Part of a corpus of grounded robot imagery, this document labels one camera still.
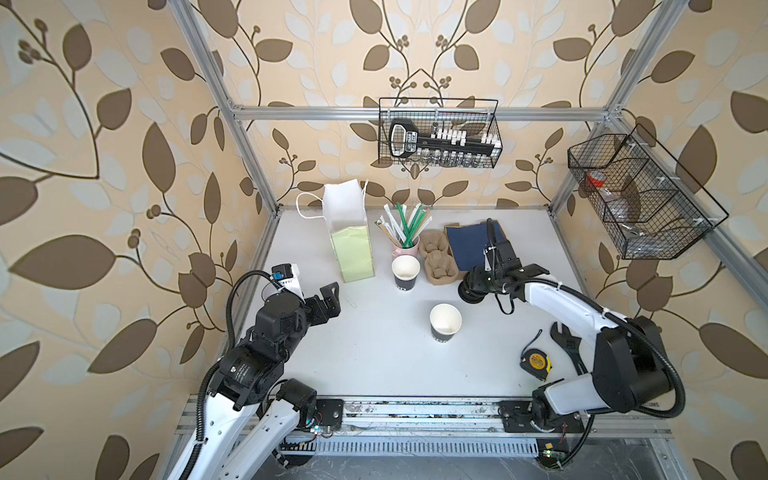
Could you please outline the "black plastic cup lid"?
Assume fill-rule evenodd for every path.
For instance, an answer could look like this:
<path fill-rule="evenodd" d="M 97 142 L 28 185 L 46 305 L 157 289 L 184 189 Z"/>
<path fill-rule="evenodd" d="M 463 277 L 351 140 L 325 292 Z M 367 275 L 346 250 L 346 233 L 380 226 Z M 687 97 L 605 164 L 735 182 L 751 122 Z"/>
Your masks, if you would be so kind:
<path fill-rule="evenodd" d="M 468 304 L 473 304 L 473 305 L 479 304 L 480 302 L 482 302 L 487 295 L 487 293 L 483 291 L 480 291 L 480 292 L 474 291 L 464 281 L 462 281 L 458 286 L 458 294 L 459 294 L 459 297 L 464 302 Z"/>

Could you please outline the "brown pulp cup carrier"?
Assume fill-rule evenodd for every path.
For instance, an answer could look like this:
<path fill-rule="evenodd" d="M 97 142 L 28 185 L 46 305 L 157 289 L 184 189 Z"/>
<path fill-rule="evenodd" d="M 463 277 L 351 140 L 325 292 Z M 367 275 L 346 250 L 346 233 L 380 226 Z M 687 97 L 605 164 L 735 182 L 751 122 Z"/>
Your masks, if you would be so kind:
<path fill-rule="evenodd" d="M 460 270 L 443 231 L 428 229 L 422 232 L 418 250 L 424 259 L 425 275 L 430 284 L 442 286 L 459 280 Z"/>

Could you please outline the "black paper coffee cup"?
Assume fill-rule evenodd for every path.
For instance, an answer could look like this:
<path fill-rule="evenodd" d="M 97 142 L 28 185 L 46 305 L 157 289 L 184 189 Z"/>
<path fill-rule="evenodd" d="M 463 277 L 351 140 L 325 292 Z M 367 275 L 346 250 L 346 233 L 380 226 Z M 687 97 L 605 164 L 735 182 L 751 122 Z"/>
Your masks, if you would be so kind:
<path fill-rule="evenodd" d="M 429 315 L 430 330 L 435 341 L 450 341 L 463 325 L 461 312 L 453 305 L 443 303 L 432 308 Z"/>

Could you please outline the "white green paper bag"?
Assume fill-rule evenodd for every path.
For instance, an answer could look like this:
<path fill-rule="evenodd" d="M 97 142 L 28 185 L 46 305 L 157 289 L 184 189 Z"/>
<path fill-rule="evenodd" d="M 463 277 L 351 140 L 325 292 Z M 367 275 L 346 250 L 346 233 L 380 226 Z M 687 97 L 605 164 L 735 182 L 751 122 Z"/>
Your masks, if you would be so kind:
<path fill-rule="evenodd" d="M 322 214 L 306 216 L 300 199 L 309 195 L 322 203 Z M 322 218 L 345 283 L 371 278 L 375 275 L 370 230 L 365 209 L 365 192 L 357 180 L 324 187 L 323 197 L 311 192 L 297 195 L 295 205 L 304 219 Z"/>

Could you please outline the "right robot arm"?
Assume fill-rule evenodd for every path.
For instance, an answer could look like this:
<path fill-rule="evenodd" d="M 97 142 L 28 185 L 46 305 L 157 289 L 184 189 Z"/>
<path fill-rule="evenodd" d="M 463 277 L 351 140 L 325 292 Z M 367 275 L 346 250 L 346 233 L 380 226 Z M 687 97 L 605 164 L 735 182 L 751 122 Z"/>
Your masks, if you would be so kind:
<path fill-rule="evenodd" d="M 591 345 L 594 356 L 585 372 L 549 383 L 531 396 L 531 421 L 546 430 L 576 412 L 639 412 L 671 419 L 683 413 L 686 391 L 668 358 L 657 325 L 603 307 L 580 291 L 554 280 L 538 264 L 523 265 L 511 243 L 485 222 L 484 263 L 472 268 L 459 285 L 460 298 L 478 304 L 486 296 L 507 296 L 536 307 Z"/>

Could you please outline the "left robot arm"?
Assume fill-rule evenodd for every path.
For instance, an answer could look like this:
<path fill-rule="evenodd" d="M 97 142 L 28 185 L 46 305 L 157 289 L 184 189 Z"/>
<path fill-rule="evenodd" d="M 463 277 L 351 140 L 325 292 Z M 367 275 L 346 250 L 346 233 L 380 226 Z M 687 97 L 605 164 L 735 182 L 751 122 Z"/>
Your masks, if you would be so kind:
<path fill-rule="evenodd" d="M 333 417 L 318 408 L 316 390 L 284 371 L 308 330 L 340 315 L 339 285 L 304 297 L 298 275 L 297 265 L 286 263 L 235 282 L 225 310 L 226 348 L 203 377 L 194 432 L 170 478 L 250 479 L 269 457 L 288 462 L 280 447 L 292 433 L 307 434 L 310 445 L 330 432 Z M 265 280 L 268 294 L 253 325 L 238 334 L 235 295 L 254 277 Z"/>

